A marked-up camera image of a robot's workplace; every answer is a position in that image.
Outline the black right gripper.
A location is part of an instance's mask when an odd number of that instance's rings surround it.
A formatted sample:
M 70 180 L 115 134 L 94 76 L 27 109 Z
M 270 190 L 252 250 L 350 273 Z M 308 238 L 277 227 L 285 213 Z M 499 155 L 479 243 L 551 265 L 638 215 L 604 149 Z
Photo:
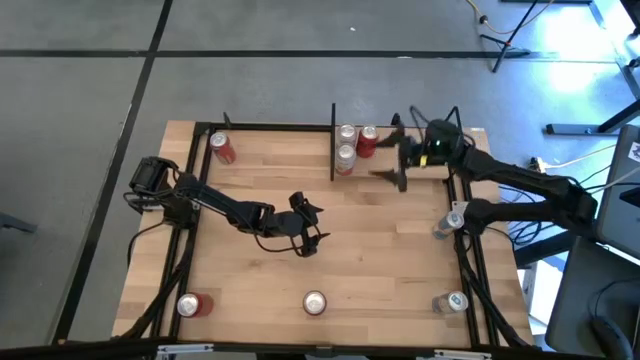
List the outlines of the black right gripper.
M 455 162 L 463 154 L 463 135 L 453 123 L 431 121 L 421 142 L 405 136 L 405 126 L 399 114 L 393 115 L 391 124 L 394 130 L 389 136 L 379 140 L 376 147 L 393 148 L 399 144 L 399 164 L 402 168 L 446 165 Z M 370 171 L 369 174 L 392 183 L 401 193 L 407 191 L 407 177 L 403 169 Z

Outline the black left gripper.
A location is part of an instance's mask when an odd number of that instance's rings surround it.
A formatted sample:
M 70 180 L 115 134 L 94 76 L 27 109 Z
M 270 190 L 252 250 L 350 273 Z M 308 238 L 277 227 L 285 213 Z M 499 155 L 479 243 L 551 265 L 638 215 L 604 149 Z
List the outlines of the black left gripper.
M 330 233 L 320 233 L 317 214 L 323 209 L 310 203 L 302 192 L 289 197 L 291 210 L 275 214 L 276 231 L 279 237 L 288 237 L 291 246 L 279 252 L 293 251 L 298 257 L 307 258 L 317 253 L 317 247 Z

